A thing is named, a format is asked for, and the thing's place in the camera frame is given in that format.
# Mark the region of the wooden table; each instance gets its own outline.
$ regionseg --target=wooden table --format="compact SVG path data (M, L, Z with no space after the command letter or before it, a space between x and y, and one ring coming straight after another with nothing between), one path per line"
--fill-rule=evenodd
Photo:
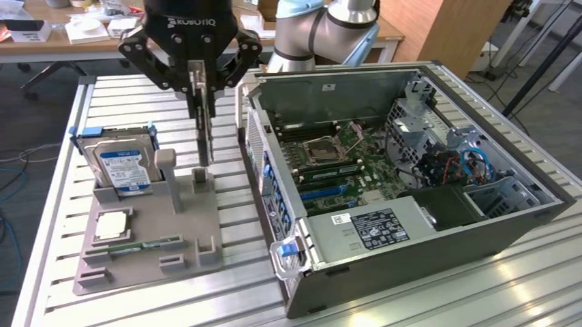
M238 17L240 17L242 14L250 16L259 15L259 12L255 10L243 9L243 7L252 7L244 5L242 0L235 0L234 3L235 6L232 11ZM27 0L24 9L35 19L47 20L52 24L68 22L68 14L80 14L83 12L83 9L76 7L52 9L45 4L44 0ZM390 62L392 60L396 45L403 39L403 34L383 19L380 19L378 23L380 25L380 32L378 34L378 41L374 48L382 49L379 62ZM12 40L1 42L0 63L120 59L123 56L117 51L117 43L117 40L107 40L72 45L69 44L67 32L64 30L53 30L48 42L44 43L15 43ZM264 52L271 52L274 40L262 40L262 44ZM234 53L236 49L238 48L232 43L226 53ZM164 51L156 47L153 47L153 52L160 58L167 57Z

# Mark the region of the gray plastic stand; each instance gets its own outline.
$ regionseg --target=gray plastic stand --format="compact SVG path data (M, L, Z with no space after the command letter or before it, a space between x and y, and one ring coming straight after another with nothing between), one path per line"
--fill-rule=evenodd
M93 189L72 288L76 295L209 273L223 266L213 176L196 168L191 176L176 178L171 149L155 152L155 165L165 181L152 183L152 194L120 198L112 187ZM127 215L125 232L116 238L96 239L99 217L120 211ZM157 247L143 246L125 253L95 251L157 240Z

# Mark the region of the metal slotted table surface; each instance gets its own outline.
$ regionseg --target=metal slotted table surface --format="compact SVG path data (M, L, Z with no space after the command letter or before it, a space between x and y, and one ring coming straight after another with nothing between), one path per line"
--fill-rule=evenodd
M440 66L462 98L577 198L581 180ZM464 116L438 98L448 120ZM582 326L582 206L526 234L495 257L382 291L308 317L284 304L235 137L232 90L212 120L224 269L200 277L76 296L73 275L89 210L92 173L67 136L39 227L13 326ZM197 163L185 103L140 76L80 85L69 124L127 127L153 121L176 174Z

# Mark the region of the white box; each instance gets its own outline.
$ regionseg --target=white box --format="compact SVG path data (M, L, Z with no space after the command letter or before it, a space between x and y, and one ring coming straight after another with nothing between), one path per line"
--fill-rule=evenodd
M51 24L45 20L5 20L15 42L45 42L51 35Z
M71 44L111 40L105 26L96 19L72 20L64 25Z
M109 32L111 38L119 39L127 29L135 29L137 27L137 23L137 17L112 19L109 26L107 26L107 31Z
M472 65L470 72L483 72L490 66L490 57L492 60L498 52L499 52L499 48L492 44L490 44L488 42L484 42L483 49L480 50L479 57L476 58L475 64Z

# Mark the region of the wooden cabinet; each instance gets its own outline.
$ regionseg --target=wooden cabinet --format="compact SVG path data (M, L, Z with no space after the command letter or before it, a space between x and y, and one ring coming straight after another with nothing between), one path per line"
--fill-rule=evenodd
M380 0L380 15L404 34L394 61L439 60L464 77L511 0Z

